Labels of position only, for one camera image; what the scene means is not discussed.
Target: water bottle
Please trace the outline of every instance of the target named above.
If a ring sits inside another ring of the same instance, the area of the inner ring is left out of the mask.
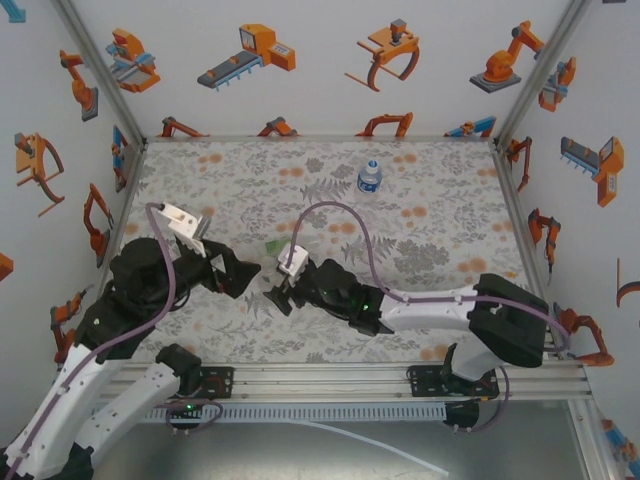
[[[373,193],[378,190],[381,181],[382,172],[380,172],[378,162],[369,160],[367,166],[358,174],[358,189],[365,193]]]

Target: orange machine illustration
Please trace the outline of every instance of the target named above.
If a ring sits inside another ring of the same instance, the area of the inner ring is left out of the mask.
[[[0,253],[0,282],[13,272],[13,260]]]
[[[276,41],[276,32],[269,27],[259,23],[242,25],[240,41],[243,50],[200,75],[200,85],[218,91],[221,85],[229,85],[230,80],[240,78],[241,73],[251,73],[256,65],[266,67],[273,64],[287,72],[296,68],[296,52]]]
[[[553,311],[558,322],[569,332],[569,335],[576,333],[580,327],[587,327],[591,330],[593,339],[598,346],[598,353],[582,355],[578,357],[577,360],[580,360],[589,367],[608,367],[613,365],[615,360],[609,353],[609,350],[607,350],[607,345],[602,336],[602,330],[592,317],[588,315],[578,315],[572,308],[563,310],[557,303],[553,304]]]
[[[566,62],[558,63],[556,72],[550,75],[547,83],[538,95],[538,103],[545,110],[555,112],[556,107],[569,93],[569,85],[576,74],[576,57]]]
[[[53,145],[51,145],[51,142],[46,138],[42,138],[37,133],[28,137],[25,137],[22,133],[16,133],[15,145],[18,149],[16,151],[16,173],[29,170],[29,176],[20,180],[17,185],[20,187],[29,180],[33,180],[42,189],[47,198],[53,202],[53,204],[38,214],[38,217],[41,217],[64,200],[64,197],[59,197],[54,194],[47,183],[64,172],[62,160],[60,160],[60,156]],[[47,150],[53,157],[53,161],[58,168],[56,173],[49,176],[47,176],[44,168],[44,153]]]
[[[267,125],[258,134],[259,137],[268,137],[273,132],[281,137],[297,137],[298,132],[287,125],[287,122],[282,117],[278,117],[275,120],[267,122]]]
[[[80,55],[67,55],[64,50],[60,50],[60,64],[66,68],[73,82],[71,82],[71,90],[76,102],[80,104],[82,121],[86,122],[98,116],[98,88],[89,88],[85,85],[84,80],[76,70],[78,65],[84,65]]]
[[[547,228],[547,241],[544,247],[544,258],[549,265],[549,282],[551,283],[551,273],[553,271],[553,264],[556,261],[556,240],[558,239],[558,233],[560,233],[560,222],[553,217],[543,217],[540,215],[540,209],[536,208],[529,214],[529,231],[531,232],[531,238],[533,238],[533,244],[538,245],[538,242],[542,238],[542,229]]]
[[[409,130],[412,121],[412,112],[409,112],[406,115],[389,115],[388,113],[385,113],[384,115],[380,115],[379,117],[374,117],[369,120],[367,125],[364,127],[364,130],[360,133],[356,133],[356,137],[373,137],[373,131],[381,123],[397,123],[398,128],[396,129],[395,136],[404,137],[407,134],[407,130]]]
[[[114,63],[109,69],[120,88],[140,93],[160,81],[155,57],[145,52],[140,40],[129,32],[116,28],[113,43],[107,45],[106,50],[113,57]]]
[[[67,333],[62,331],[62,326],[80,311],[82,299],[87,294],[92,285],[88,286],[61,307],[51,307],[51,331],[56,341],[56,353],[53,361],[62,365],[67,360],[69,349],[76,338],[75,329],[70,329]]]
[[[369,87],[374,92],[379,92],[380,90],[376,87],[375,83],[378,70],[382,69],[400,80],[406,80],[409,75],[411,75],[420,58],[420,47],[418,46],[420,38],[415,37],[413,33],[407,30],[407,23],[405,21],[398,19],[395,22],[391,22],[389,27],[372,33],[368,38],[371,42],[378,45],[379,48],[372,48],[366,43],[358,41],[358,45],[370,52],[373,56],[367,81],[365,82],[351,73],[345,73],[347,77],[361,83],[365,87]],[[405,53],[410,53],[411,59],[401,73],[396,73],[390,68],[385,67],[391,60]]]
[[[631,292],[640,292],[640,281],[620,285],[620,259],[616,262],[616,305],[620,308],[622,297]]]
[[[493,126],[496,124],[496,117],[487,117],[477,122],[466,122],[458,128],[449,130],[444,134],[445,137],[469,137],[474,133],[480,133],[480,137],[487,138],[491,136]]]
[[[520,159],[520,152],[524,149],[524,172],[522,173],[522,180],[520,181],[520,185],[518,185],[518,192],[521,192],[522,189],[529,183],[529,161],[531,159],[531,137],[525,138],[522,142],[518,142],[517,140],[511,140],[511,144],[507,151],[505,152],[505,156],[509,161],[509,165],[513,168],[513,164],[517,163]]]
[[[173,117],[166,117],[162,120],[162,133],[156,135],[156,137],[170,138],[176,130],[189,135],[190,137],[208,137],[209,135],[203,135],[202,133],[194,130],[191,127],[187,127],[184,123],[178,122]]]
[[[618,193],[618,173],[624,167],[624,148],[617,137],[611,137],[599,153],[584,147],[571,138],[562,137],[560,153],[569,162],[591,172],[598,184],[598,205],[606,207]]]
[[[513,73],[513,66],[518,60],[522,46],[526,45],[533,50],[536,59],[544,47],[544,42],[531,33],[530,27],[531,22],[527,20],[511,30],[513,40],[509,49],[494,53],[487,60],[486,71],[471,77],[469,81],[487,93],[497,92],[519,83],[522,79]]]
[[[100,210],[102,210],[107,217],[109,228],[105,230],[104,233],[100,232],[100,230],[94,227],[91,223],[91,208],[93,207],[93,202],[98,204]],[[107,252],[107,245],[109,244],[109,237],[111,236],[110,229],[113,228],[114,221],[111,212],[107,208],[107,204],[104,202],[102,195],[100,195],[100,192],[93,183],[89,184],[89,196],[84,204],[83,220],[84,226],[89,232],[91,248],[96,252],[96,266],[100,268],[102,266],[102,262],[104,262],[105,253]]]
[[[603,0],[603,3],[614,2]],[[631,476],[625,474],[625,480],[635,480],[640,478],[640,459],[638,459],[638,448],[624,436],[622,431],[611,420],[603,419],[602,428],[613,447],[614,459],[617,462],[626,464],[626,467],[631,472]]]

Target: green object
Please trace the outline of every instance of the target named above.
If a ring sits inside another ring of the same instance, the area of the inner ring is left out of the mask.
[[[283,237],[278,240],[271,240],[270,242],[265,243],[264,246],[267,249],[267,255],[278,256],[287,243],[290,242],[291,239],[289,237]]]

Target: floral tablecloth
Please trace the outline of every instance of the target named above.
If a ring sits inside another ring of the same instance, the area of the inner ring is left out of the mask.
[[[369,159],[383,172],[374,196],[355,187]],[[468,335],[424,330],[371,338],[311,306],[282,315],[262,295],[281,278],[265,244],[290,236],[300,212],[321,200],[338,200],[362,215],[390,287],[450,289],[476,282],[482,272],[526,286],[488,143],[151,143],[135,188],[123,245],[152,234],[146,202],[169,202],[211,216],[206,238],[263,267],[237,300],[194,289],[188,304],[142,343],[137,361],[152,361],[172,342],[207,362],[436,360]],[[300,239],[316,263],[333,258],[371,283],[363,235],[348,213],[314,211]]]

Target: white cable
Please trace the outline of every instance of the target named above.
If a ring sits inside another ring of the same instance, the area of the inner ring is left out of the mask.
[[[367,437],[363,437],[362,435],[358,435],[357,433],[352,433],[349,432],[347,430],[342,430],[340,428],[336,428],[336,427],[332,427],[330,425],[324,425],[322,423],[315,423],[315,422],[305,422],[302,420],[287,420],[285,423],[291,423],[293,425],[302,425],[304,427],[313,427],[313,428],[319,428],[321,430],[327,430],[329,432],[333,432],[333,433],[339,433],[340,435],[344,435],[346,437],[350,437],[353,438],[355,440],[360,440],[361,442],[364,443],[368,443],[369,445],[374,445],[376,447],[380,447],[383,448],[385,450],[388,450],[391,453],[395,453],[396,455],[400,455],[401,457],[406,458],[407,460],[410,460],[414,463],[417,463],[418,465],[421,465],[429,470],[433,470],[434,472],[437,472],[441,475],[444,475],[445,477],[449,476],[449,472],[446,470],[443,470],[440,467],[436,467],[435,465],[426,462],[424,460],[419,459],[418,457],[414,457],[413,455],[408,454],[407,452],[403,452],[402,450],[398,450],[395,447],[392,447],[391,445],[387,445],[386,443],[382,443],[382,442],[378,442],[377,440],[373,440],[371,438],[367,438]]]

